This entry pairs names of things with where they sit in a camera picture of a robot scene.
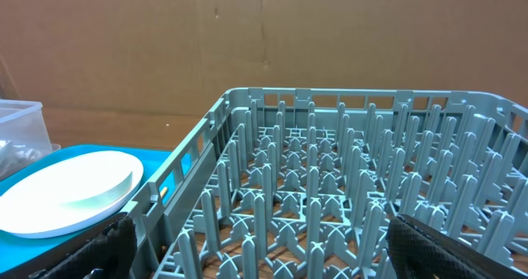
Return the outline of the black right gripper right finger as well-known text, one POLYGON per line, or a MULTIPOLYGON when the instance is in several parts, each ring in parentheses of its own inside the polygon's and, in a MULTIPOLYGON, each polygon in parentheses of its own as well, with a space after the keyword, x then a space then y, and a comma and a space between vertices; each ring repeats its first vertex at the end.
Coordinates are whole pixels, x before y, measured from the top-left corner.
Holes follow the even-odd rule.
POLYGON ((397 215, 389 222, 386 239, 398 279, 524 277, 409 215, 397 215))

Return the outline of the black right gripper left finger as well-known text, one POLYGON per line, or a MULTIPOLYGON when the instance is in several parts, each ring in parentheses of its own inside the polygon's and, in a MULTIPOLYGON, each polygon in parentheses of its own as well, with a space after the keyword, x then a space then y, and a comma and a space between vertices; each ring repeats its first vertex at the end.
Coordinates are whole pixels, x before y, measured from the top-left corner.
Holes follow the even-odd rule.
POLYGON ((120 217, 62 262, 30 274, 29 278, 125 278, 137 252, 134 221, 120 217))

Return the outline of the white napkin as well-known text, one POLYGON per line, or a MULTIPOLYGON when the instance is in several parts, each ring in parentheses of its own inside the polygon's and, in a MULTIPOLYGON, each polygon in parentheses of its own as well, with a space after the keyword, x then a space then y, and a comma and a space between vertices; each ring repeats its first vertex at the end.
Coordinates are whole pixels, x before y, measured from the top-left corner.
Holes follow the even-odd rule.
POLYGON ((28 148, 24 144, 13 144, 10 140, 2 140, 1 178, 8 177, 42 157, 43 154, 38 149, 28 148))

